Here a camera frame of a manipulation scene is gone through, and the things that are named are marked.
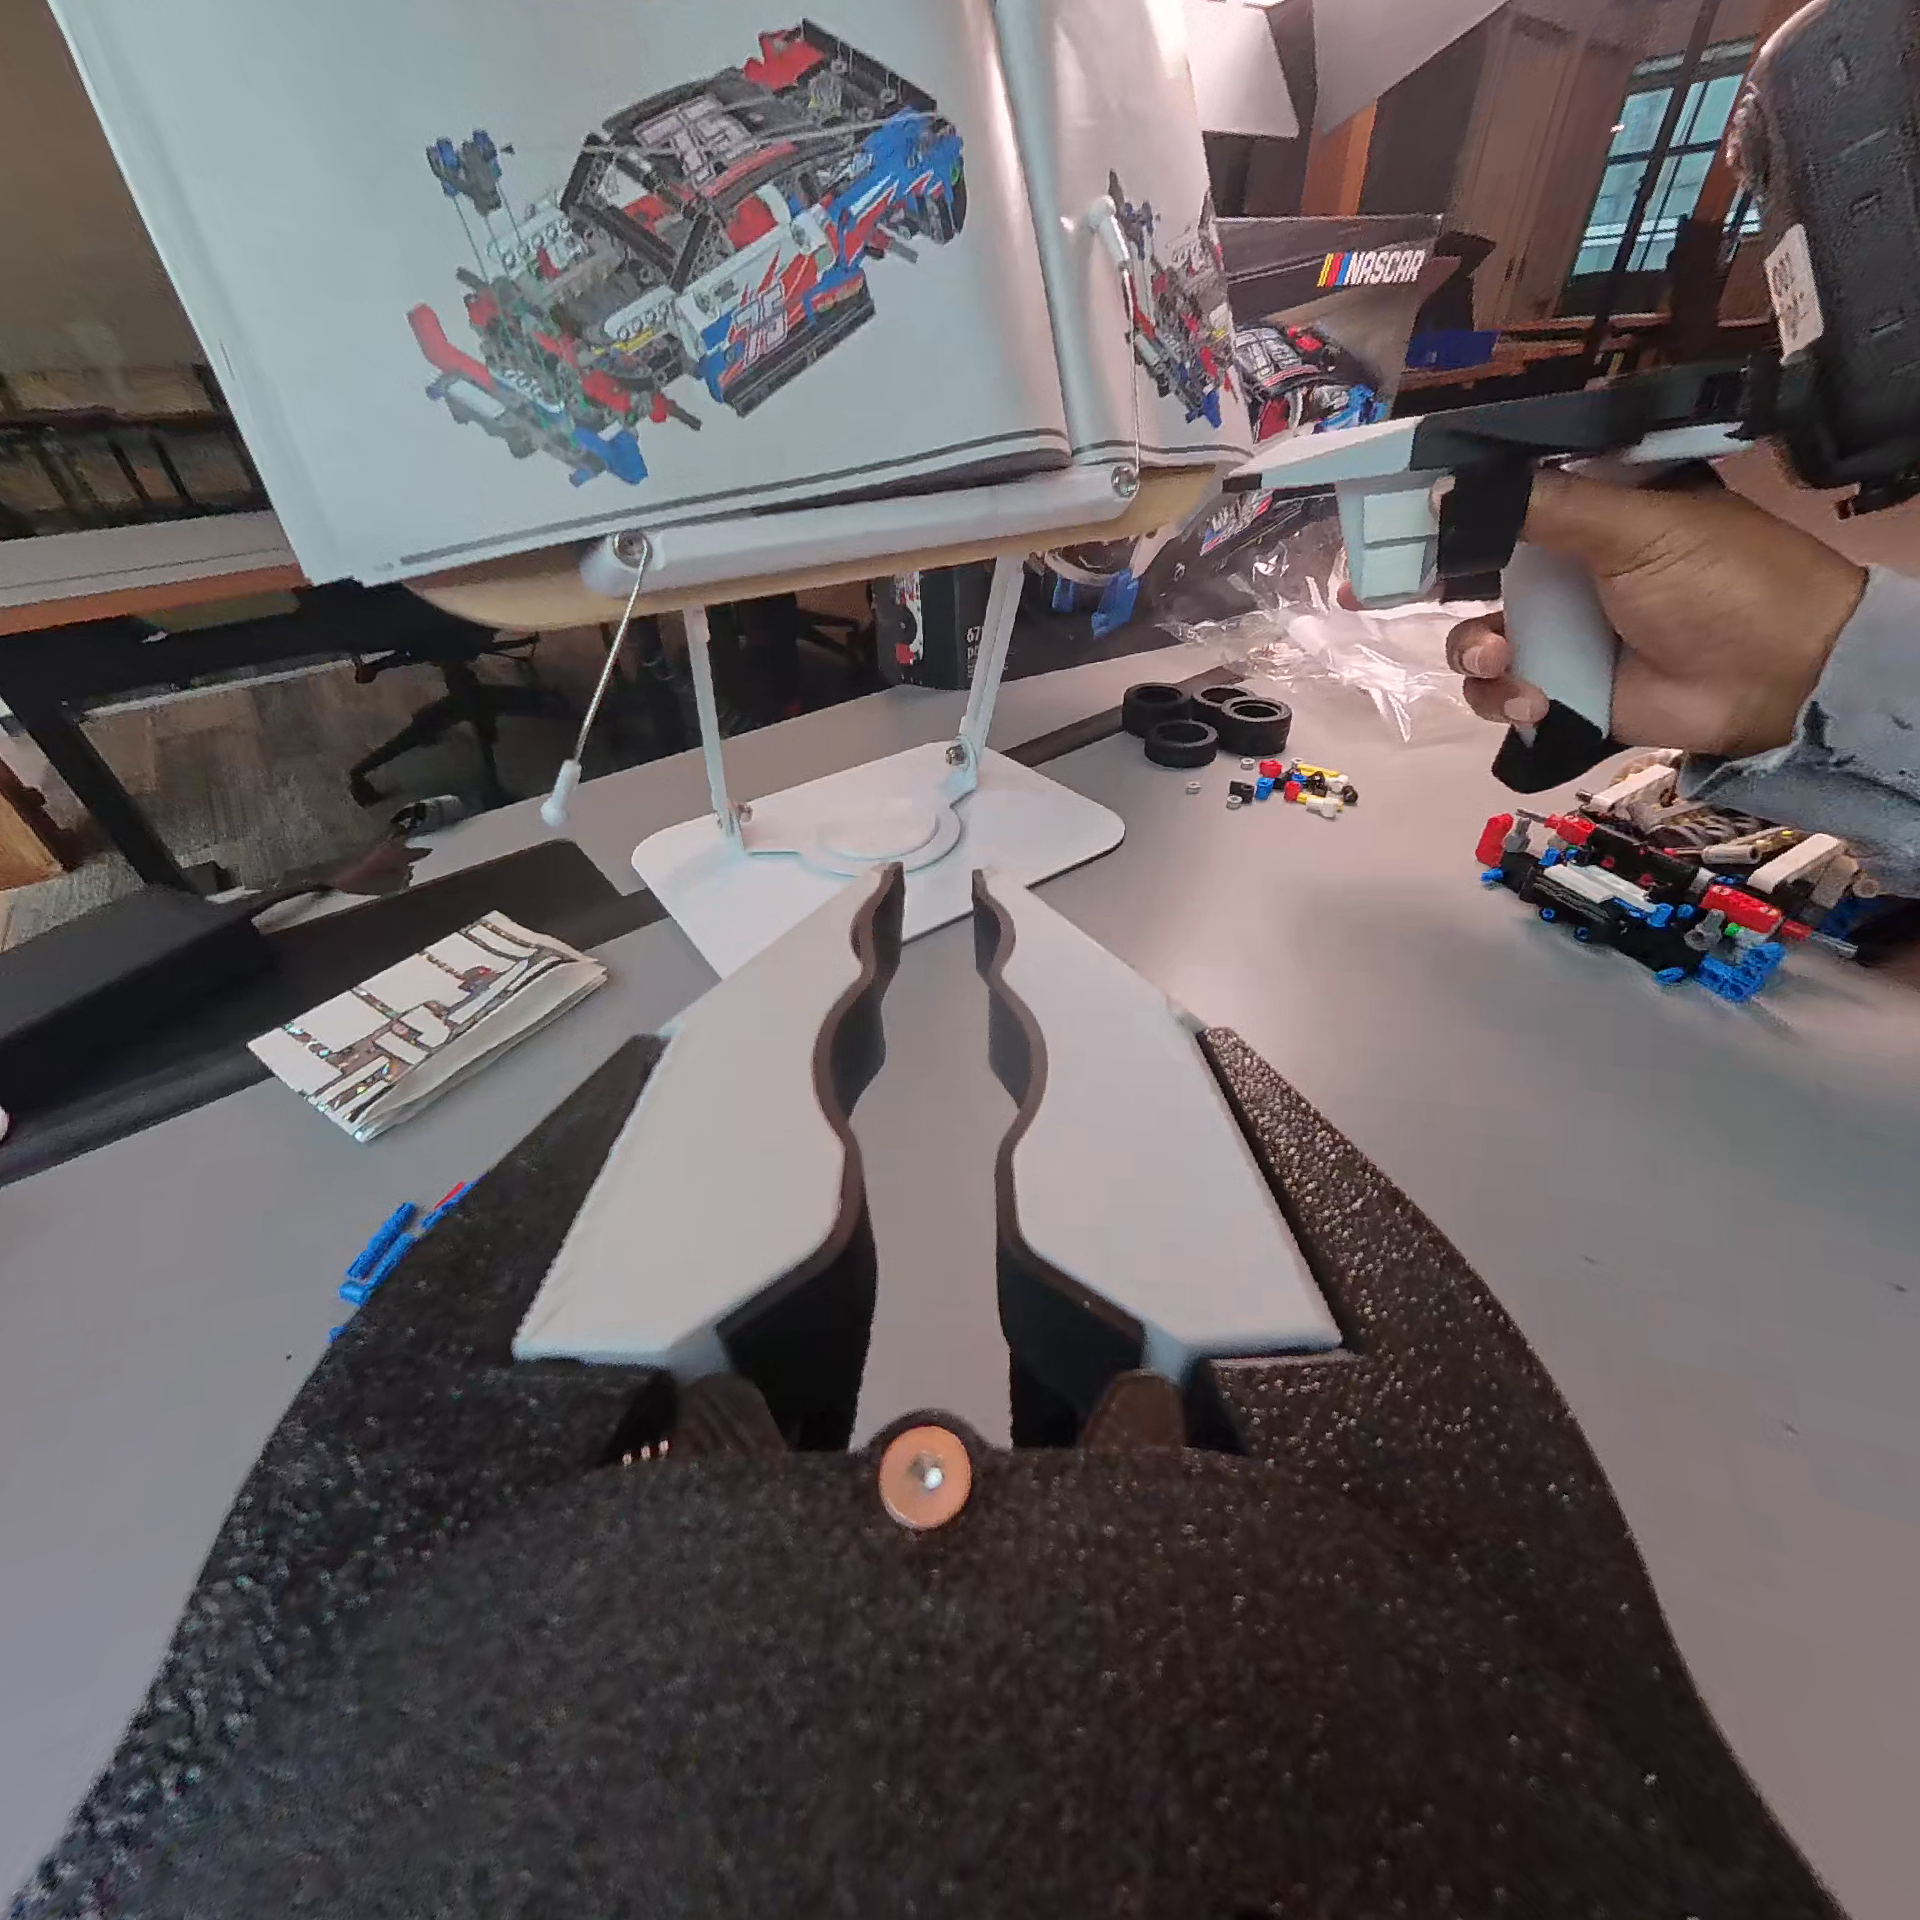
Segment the black office chair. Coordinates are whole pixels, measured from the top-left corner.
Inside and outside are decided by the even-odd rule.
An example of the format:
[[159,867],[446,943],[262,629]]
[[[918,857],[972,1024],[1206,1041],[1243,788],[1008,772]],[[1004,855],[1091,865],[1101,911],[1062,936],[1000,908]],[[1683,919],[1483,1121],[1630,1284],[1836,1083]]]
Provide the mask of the black office chair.
[[497,772],[497,731],[510,719],[557,722],[567,715],[559,695],[539,682],[528,641],[503,641],[494,629],[432,605],[404,588],[357,583],[295,589],[305,629],[351,663],[357,685],[371,685],[400,667],[423,665],[438,674],[438,699],[414,711],[409,722],[347,771],[357,807],[384,797],[372,776],[406,753],[441,744],[457,729],[470,733],[478,756],[483,809],[512,803]]

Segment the white book stand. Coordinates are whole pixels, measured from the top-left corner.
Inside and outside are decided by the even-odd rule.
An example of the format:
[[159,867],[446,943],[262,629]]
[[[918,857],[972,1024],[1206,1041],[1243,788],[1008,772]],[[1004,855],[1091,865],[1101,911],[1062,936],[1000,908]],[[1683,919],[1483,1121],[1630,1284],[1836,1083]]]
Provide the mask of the white book stand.
[[[1103,530],[1147,505],[1145,452],[1079,465],[995,488],[889,497],[720,519],[647,535],[619,530],[587,545],[580,588],[619,604],[629,623],[641,601],[684,618],[707,817],[644,836],[630,865],[712,975],[728,976],[823,906],[845,881],[903,872],[903,936],[957,921],[972,872],[1037,883],[1113,852],[1120,817],[990,749],[1004,661],[1016,625],[1023,559],[1049,537]],[[992,555],[981,651],[957,731],[948,740],[863,760],[841,772],[764,795],[728,793],[717,724],[711,605],[749,588],[783,589],[781,576],[813,563],[859,579]]]

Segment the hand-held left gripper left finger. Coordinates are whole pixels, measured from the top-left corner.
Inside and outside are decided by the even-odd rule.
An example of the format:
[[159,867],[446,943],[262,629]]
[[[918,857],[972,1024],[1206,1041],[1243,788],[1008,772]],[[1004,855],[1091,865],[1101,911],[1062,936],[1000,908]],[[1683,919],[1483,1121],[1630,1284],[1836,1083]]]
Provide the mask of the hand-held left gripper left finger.
[[847,881],[663,1032],[516,1360],[745,1379],[788,1448],[847,1448],[877,1301],[852,1113],[903,919],[900,867]]

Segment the pile of small colourful bricks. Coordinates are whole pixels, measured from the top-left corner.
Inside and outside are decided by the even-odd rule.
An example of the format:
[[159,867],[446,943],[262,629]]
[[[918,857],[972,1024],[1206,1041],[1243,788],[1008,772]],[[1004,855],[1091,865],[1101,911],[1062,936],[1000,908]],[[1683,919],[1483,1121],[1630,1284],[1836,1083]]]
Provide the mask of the pile of small colourful bricks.
[[1228,783],[1221,788],[1189,779],[1183,793],[1193,800],[1213,797],[1223,809],[1286,804],[1324,820],[1335,820],[1360,804],[1355,783],[1341,771],[1279,756],[1239,756],[1229,762]]

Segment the black toy car set box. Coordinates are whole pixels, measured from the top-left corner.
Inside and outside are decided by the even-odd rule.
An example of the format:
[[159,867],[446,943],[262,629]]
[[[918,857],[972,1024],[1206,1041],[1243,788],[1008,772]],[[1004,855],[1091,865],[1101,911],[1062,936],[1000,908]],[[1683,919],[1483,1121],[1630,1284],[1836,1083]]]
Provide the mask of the black toy car set box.
[[[1423,306],[1447,282],[1472,289],[1462,245],[1432,215],[1241,217],[1219,224],[1215,250],[1233,352],[1221,396],[1255,449],[1390,418]],[[1028,559],[1023,609],[1093,641],[1147,623],[1232,618],[1279,588],[1286,540],[1329,509],[1324,497],[1213,491],[1147,535]],[[879,674],[965,689],[990,588],[990,563],[877,580]]]

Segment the wooden bench table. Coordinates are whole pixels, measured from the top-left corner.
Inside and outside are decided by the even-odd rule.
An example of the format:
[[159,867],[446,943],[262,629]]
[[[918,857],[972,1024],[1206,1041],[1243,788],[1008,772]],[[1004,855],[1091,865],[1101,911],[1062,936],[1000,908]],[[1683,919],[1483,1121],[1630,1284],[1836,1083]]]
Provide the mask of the wooden bench table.
[[1599,377],[1622,377],[1683,364],[1744,361],[1777,348],[1768,309],[1724,312],[1731,289],[1680,292],[1653,309],[1611,315],[1597,346],[1589,346],[1590,315],[1527,320],[1502,328],[1487,369],[1479,369],[1479,397],[1568,394]]

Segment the partly built toy brick car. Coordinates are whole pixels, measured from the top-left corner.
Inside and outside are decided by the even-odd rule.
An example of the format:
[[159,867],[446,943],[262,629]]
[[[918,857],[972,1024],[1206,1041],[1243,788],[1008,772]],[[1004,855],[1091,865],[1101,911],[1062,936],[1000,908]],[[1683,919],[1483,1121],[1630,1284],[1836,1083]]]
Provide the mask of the partly built toy brick car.
[[1641,754],[1568,809],[1489,817],[1479,883],[1667,988],[1727,1003],[1763,997],[1797,954],[1865,970],[1915,960],[1915,901],[1853,843],[1686,800],[1675,764]]

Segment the dark framed window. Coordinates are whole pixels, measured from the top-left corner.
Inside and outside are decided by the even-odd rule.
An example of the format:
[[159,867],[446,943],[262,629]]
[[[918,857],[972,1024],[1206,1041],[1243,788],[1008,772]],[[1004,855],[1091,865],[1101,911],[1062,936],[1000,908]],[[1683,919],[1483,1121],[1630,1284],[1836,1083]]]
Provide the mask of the dark framed window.
[[1597,295],[1628,239],[1635,243],[1624,259],[1630,283],[1649,282],[1668,267],[1680,224],[1696,210],[1756,52],[1752,39],[1709,41],[1667,135],[1661,129],[1683,55],[1655,55],[1631,69],[1564,306]]

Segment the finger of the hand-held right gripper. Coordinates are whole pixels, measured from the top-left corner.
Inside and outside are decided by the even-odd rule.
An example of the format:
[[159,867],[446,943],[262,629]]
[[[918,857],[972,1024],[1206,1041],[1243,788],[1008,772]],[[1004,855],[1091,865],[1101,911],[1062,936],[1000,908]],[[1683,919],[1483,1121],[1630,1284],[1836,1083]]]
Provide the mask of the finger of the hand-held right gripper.
[[1355,604],[1423,601],[1438,586],[1444,476],[1415,469],[1417,433],[1400,421],[1272,439],[1228,474],[1228,491],[1329,491]]

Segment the black desk divider strip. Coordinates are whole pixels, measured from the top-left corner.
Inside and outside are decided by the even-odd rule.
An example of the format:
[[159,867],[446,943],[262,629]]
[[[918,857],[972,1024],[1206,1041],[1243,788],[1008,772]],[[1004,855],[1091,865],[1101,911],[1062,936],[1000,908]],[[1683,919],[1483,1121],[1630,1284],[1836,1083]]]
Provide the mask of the black desk divider strip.
[[567,827],[549,832],[532,803],[507,807],[436,847],[432,876],[276,933],[275,975],[189,1021],[139,1042],[123,1063],[46,1113],[13,1116],[1,1183],[17,1185],[265,1081],[249,1042],[279,1020],[350,988],[438,933],[503,908],[519,923],[595,949],[665,919],[632,874],[632,847],[707,812],[696,753],[580,786]]

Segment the open toy car instruction book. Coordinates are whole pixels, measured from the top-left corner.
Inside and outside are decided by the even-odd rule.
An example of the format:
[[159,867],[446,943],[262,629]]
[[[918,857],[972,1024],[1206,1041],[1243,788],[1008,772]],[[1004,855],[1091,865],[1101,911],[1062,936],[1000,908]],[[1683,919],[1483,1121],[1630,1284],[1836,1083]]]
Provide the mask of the open toy car instruction book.
[[1251,452],[1197,4],[49,4],[305,576],[692,600]]

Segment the crumpled clear plastic bag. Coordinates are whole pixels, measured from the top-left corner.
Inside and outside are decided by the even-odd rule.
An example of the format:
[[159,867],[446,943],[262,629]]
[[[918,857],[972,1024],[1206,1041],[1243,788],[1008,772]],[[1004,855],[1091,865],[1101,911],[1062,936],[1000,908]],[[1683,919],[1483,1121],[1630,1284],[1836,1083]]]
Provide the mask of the crumpled clear plastic bag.
[[1337,600],[1343,583],[1337,553],[1281,549],[1169,609],[1164,626],[1247,691],[1367,709],[1405,746],[1475,729],[1449,665],[1449,635],[1500,612],[1497,600],[1353,611]]

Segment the person's right hand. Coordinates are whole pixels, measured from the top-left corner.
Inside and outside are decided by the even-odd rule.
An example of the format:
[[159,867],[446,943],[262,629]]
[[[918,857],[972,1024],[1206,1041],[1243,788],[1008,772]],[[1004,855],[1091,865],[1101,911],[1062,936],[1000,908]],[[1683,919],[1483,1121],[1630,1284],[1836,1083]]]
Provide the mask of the person's right hand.
[[1619,641],[1604,737],[1741,760],[1791,740],[1868,569],[1724,488],[1537,469],[1525,541],[1585,569]]

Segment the dark storage shelf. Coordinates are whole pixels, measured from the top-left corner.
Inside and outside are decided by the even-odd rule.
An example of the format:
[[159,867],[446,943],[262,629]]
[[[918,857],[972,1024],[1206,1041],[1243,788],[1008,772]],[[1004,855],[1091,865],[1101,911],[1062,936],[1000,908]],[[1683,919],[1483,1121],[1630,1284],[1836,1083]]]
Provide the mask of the dark storage shelf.
[[1,372],[1,540],[269,505],[204,364]]

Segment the dark brown cloth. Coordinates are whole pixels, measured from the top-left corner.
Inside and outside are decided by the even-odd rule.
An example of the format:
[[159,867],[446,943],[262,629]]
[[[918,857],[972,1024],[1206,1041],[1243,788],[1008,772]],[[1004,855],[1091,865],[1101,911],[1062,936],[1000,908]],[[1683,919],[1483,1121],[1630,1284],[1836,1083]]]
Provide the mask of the dark brown cloth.
[[304,868],[292,872],[275,883],[269,883],[260,891],[252,891],[246,897],[228,901],[228,911],[240,917],[256,921],[262,914],[275,912],[276,908],[319,899],[319,897],[347,897],[347,899],[380,899],[380,897],[395,897],[406,891],[414,884],[415,867],[430,852],[428,843],[412,842],[406,836],[397,839],[381,839],[366,849],[359,855],[351,855],[344,863],[335,863],[332,867]]

